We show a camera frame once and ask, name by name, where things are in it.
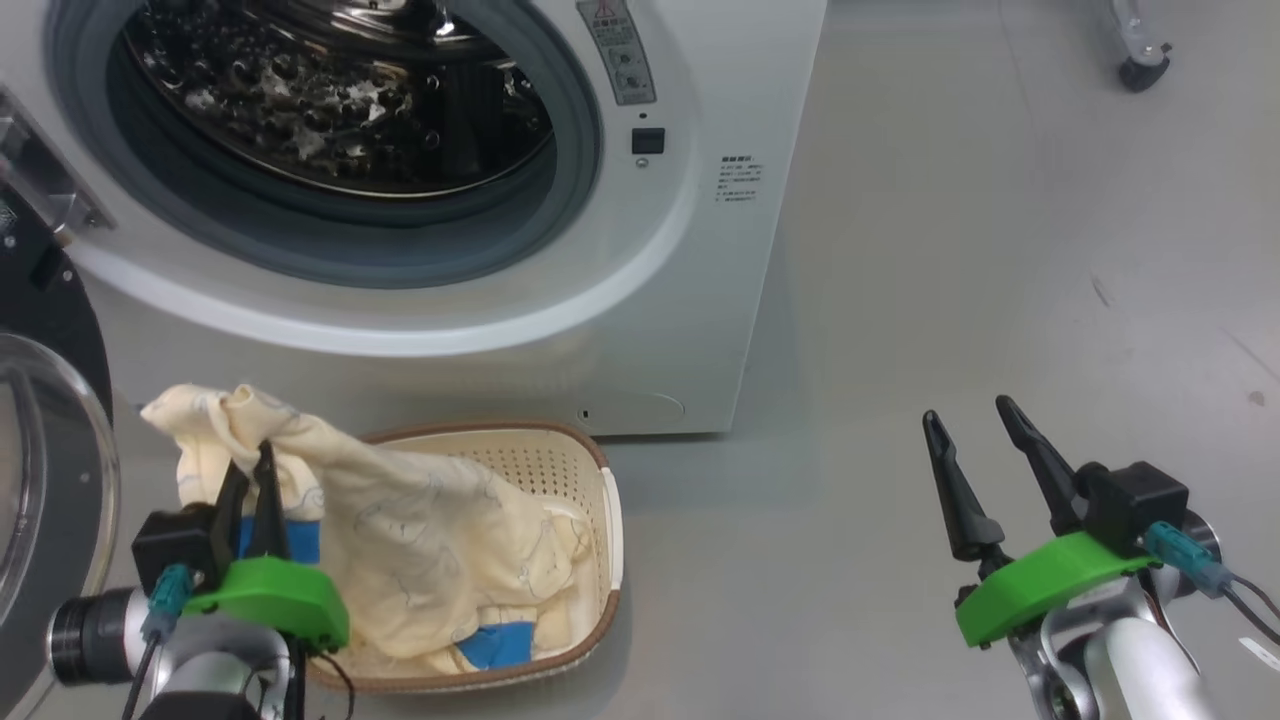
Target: floor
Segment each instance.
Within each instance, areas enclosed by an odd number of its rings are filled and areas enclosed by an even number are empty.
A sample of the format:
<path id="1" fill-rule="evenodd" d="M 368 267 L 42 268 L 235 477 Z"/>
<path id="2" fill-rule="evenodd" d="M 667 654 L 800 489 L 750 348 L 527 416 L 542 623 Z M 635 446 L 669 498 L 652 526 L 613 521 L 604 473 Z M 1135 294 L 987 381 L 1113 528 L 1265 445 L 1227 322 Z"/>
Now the floor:
<path id="1" fill-rule="evenodd" d="M 612 634 L 559 679 L 357 717 L 1032 716 L 1009 650 L 968 651 L 951 618 L 973 569 L 947 552 L 919 425 L 938 410 L 1025 553 L 1047 511 L 1001 392 L 1073 462 L 1189 484 L 1229 562 L 1280 588 L 1280 5 L 1149 3 L 1174 67 L 1129 96 L 1091 1 L 835 3 L 735 432 L 607 447 L 628 577 Z M 120 433 L 129 537 L 128 497 L 168 502 L 173 454 Z M 1229 606 L 1171 615 L 1224 717 L 1274 715 Z M 58 692 L 40 717 L 122 696 Z M 340 710 L 314 693 L 312 716 Z"/>

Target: laundry basket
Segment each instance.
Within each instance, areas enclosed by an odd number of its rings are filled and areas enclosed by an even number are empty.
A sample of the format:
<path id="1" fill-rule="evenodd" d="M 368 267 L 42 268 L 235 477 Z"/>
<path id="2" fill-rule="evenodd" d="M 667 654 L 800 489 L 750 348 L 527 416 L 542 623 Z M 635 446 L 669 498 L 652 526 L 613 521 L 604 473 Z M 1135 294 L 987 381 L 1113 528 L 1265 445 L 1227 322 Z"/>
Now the laundry basket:
<path id="1" fill-rule="evenodd" d="M 570 606 L 572 644 L 531 662 L 458 675 L 376 676 L 347 667 L 358 693 L 444 693 L 475 691 L 563 673 L 586 660 L 613 624 L 622 587 L 622 510 L 608 461 L 591 438 L 554 423 L 425 425 L 364 438 L 407 452 L 467 457 L 536 496 L 550 512 L 566 512 L 590 525 L 591 556 L 575 565 L 576 596 Z M 323 664 L 310 674 L 333 689 L 344 682 Z"/>

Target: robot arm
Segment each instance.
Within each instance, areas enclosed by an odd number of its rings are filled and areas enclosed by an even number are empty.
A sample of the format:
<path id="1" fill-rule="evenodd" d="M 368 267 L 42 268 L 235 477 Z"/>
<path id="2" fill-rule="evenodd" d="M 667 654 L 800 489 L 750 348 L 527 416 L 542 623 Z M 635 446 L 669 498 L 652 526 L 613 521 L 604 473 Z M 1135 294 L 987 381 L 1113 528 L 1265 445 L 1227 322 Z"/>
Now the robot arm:
<path id="1" fill-rule="evenodd" d="M 261 446 L 253 534 L 239 553 L 250 479 L 228 469 L 218 506 L 152 512 L 133 542 L 141 588 L 74 598 L 49 632 L 64 685 L 146 680 L 142 720 L 301 720 L 308 657 L 347 644 L 333 582 L 289 560 L 271 447 Z"/>
<path id="2" fill-rule="evenodd" d="M 968 644 L 1007 639 L 1041 720 L 1220 717 L 1164 606 L 1199 589 L 1240 607 L 1231 583 L 1254 585 L 1221 565 L 1213 530 L 1187 509 L 1187 487 L 1146 462 L 1073 470 L 1011 398 L 996 405 L 1057 537 L 1019 560 L 1005 555 L 1004 530 L 983 512 L 942 421 L 925 413 L 952 556 L 979 562 L 980 583 L 956 600 Z"/>

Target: washing machine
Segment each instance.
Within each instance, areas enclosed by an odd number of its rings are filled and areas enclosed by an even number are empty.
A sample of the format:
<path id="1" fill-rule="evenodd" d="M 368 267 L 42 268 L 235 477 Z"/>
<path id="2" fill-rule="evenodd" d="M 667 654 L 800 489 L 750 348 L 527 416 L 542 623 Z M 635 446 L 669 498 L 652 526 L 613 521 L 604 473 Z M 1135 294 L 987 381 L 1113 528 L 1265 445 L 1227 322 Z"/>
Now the washing machine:
<path id="1" fill-rule="evenodd" d="M 0 167 L 131 404 L 722 432 L 824 12 L 8 3 Z"/>
<path id="2" fill-rule="evenodd" d="M 0 231 L 12 238 L 0 247 L 0 717 L 23 720 L 52 684 L 54 610 L 106 579 L 120 480 L 106 351 L 84 287 L 4 183 Z"/>

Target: sticker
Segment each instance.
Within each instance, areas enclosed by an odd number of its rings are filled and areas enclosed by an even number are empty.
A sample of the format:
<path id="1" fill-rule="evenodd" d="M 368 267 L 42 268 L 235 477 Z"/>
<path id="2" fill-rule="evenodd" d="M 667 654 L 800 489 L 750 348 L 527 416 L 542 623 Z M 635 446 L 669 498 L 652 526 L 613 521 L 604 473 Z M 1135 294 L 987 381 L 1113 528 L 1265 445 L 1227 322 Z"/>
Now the sticker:
<path id="1" fill-rule="evenodd" d="M 609 72 L 613 99 L 618 105 L 657 102 L 649 59 L 640 44 L 640 33 L 631 22 L 626 0 L 579 0 L 577 13 L 586 22 L 600 51 L 604 69 Z"/>
<path id="2" fill-rule="evenodd" d="M 1267 652 L 1267 648 L 1258 644 L 1258 641 L 1253 638 L 1240 638 L 1240 644 L 1244 646 L 1244 650 L 1257 655 L 1258 660 L 1266 662 L 1272 670 L 1280 673 L 1280 660 L 1276 660 L 1276 656 L 1271 655 Z"/>
<path id="3" fill-rule="evenodd" d="M 716 178 L 717 202 L 751 202 L 760 192 L 764 165 L 751 155 L 724 155 L 721 158 L 719 177 Z"/>

